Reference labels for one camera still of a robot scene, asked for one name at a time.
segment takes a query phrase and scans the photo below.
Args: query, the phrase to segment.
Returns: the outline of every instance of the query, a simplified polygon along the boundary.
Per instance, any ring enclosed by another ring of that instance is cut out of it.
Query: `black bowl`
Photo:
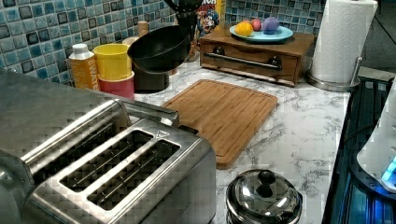
[[[144,72],[163,73],[181,65],[190,47],[190,36],[178,25],[172,25],[138,38],[129,47],[128,56]]]

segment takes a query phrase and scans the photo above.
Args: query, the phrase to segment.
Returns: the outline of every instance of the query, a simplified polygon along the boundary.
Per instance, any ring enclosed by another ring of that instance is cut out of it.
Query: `blue plate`
[[[279,26],[279,29],[277,29],[276,33],[273,35],[265,35],[263,31],[255,31],[250,36],[242,36],[235,32],[235,26],[230,28],[230,32],[233,35],[251,42],[277,42],[285,40],[293,35],[292,30],[283,26]]]

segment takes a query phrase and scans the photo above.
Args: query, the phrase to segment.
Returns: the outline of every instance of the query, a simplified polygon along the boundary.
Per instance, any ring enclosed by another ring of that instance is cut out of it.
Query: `tile backsplash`
[[[323,8],[320,0],[227,0],[225,20],[274,16],[294,32],[317,34]],[[163,0],[0,0],[0,68],[65,83],[74,44],[121,42],[137,35],[138,21],[155,29],[173,19]]]
[[[89,49],[172,22],[163,0],[0,0],[0,68],[53,82],[70,81],[72,46]]]
[[[293,32],[318,34],[325,4],[323,0],[227,0],[225,20],[236,24],[276,17]]]

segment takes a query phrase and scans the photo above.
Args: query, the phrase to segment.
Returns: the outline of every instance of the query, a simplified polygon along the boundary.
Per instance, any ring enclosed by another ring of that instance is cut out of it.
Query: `lemon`
[[[253,26],[249,22],[242,21],[236,24],[235,32],[238,35],[250,36],[253,33]]]

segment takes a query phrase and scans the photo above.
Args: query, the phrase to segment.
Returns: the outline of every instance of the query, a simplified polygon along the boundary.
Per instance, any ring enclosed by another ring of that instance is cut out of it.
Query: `apple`
[[[254,19],[251,21],[254,31],[260,31],[262,29],[262,22],[259,19]]]

